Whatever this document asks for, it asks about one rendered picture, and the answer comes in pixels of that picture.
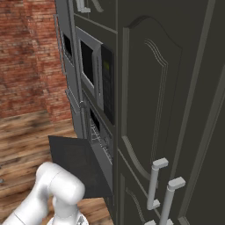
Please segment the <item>built-in grey oven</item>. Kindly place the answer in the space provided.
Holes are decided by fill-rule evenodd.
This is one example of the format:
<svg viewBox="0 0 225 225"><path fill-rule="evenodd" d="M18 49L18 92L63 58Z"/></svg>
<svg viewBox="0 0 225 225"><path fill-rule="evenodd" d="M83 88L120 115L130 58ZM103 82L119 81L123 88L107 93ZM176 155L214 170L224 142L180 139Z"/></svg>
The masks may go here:
<svg viewBox="0 0 225 225"><path fill-rule="evenodd" d="M113 136L85 92L83 92L83 109L88 141L109 187L113 188Z"/></svg>

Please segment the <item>grey microwave oven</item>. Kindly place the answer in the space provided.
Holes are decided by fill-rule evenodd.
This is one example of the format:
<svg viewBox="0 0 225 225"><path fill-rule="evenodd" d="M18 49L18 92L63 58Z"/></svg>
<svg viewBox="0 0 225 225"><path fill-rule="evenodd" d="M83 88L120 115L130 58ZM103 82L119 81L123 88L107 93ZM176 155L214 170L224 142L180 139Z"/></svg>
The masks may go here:
<svg viewBox="0 0 225 225"><path fill-rule="evenodd" d="M102 42L102 84L103 108L105 116L114 124L114 55L113 51Z"/></svg>

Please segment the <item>dark arched cupboard door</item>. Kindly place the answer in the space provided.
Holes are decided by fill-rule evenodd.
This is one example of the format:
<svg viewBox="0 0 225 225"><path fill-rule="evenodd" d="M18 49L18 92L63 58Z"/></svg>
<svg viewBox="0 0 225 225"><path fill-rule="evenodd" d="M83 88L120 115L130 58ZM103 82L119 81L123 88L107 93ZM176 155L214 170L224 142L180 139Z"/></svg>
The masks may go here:
<svg viewBox="0 0 225 225"><path fill-rule="evenodd" d="M118 143L149 192L152 163L176 160L216 0L119 0Z"/></svg>

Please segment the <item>microwave door with window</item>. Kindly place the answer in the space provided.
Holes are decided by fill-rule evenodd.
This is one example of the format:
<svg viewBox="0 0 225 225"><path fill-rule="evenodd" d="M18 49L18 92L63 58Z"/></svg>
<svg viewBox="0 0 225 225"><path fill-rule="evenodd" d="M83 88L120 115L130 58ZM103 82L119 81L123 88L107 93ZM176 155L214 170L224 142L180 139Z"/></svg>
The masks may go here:
<svg viewBox="0 0 225 225"><path fill-rule="evenodd" d="M81 63L81 78L100 109L103 108L103 84L102 84L102 42L76 27L76 37Z"/></svg>

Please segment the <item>dark glass oven door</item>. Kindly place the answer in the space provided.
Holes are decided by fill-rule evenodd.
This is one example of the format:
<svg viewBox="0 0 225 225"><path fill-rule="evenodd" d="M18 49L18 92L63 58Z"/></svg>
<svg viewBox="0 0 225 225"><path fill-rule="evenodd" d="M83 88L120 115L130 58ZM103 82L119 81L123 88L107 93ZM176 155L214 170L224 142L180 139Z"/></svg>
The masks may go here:
<svg viewBox="0 0 225 225"><path fill-rule="evenodd" d="M86 199L113 195L113 166L100 145L86 139L49 135L52 161L78 177Z"/></svg>

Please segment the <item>dark low cupboard door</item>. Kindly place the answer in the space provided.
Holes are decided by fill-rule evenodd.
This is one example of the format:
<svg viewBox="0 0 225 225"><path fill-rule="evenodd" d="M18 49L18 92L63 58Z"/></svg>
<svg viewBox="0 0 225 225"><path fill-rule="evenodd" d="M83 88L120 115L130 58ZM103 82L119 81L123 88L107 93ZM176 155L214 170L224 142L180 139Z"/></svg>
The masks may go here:
<svg viewBox="0 0 225 225"><path fill-rule="evenodd" d="M147 191L120 149L118 149L118 173L120 176L120 225L144 225L152 220L158 223L159 211L147 209Z"/></svg>

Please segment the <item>dark plain cupboard door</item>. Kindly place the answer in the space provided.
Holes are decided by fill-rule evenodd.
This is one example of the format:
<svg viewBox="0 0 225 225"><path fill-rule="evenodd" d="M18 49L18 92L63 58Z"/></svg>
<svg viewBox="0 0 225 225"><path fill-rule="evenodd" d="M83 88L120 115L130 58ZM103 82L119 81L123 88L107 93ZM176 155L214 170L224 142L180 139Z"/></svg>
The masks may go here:
<svg viewBox="0 0 225 225"><path fill-rule="evenodd" d="M178 225L225 225L225 0L216 0L179 157Z"/></svg>

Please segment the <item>dark cupboard above microwave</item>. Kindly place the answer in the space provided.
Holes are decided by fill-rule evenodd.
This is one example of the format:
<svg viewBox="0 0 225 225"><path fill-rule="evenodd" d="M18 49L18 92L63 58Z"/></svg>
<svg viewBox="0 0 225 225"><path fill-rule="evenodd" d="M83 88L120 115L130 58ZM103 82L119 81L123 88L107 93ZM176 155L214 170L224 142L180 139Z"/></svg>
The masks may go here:
<svg viewBox="0 0 225 225"><path fill-rule="evenodd" d="M116 33L117 0L73 0L75 23L80 28L100 27Z"/></svg>

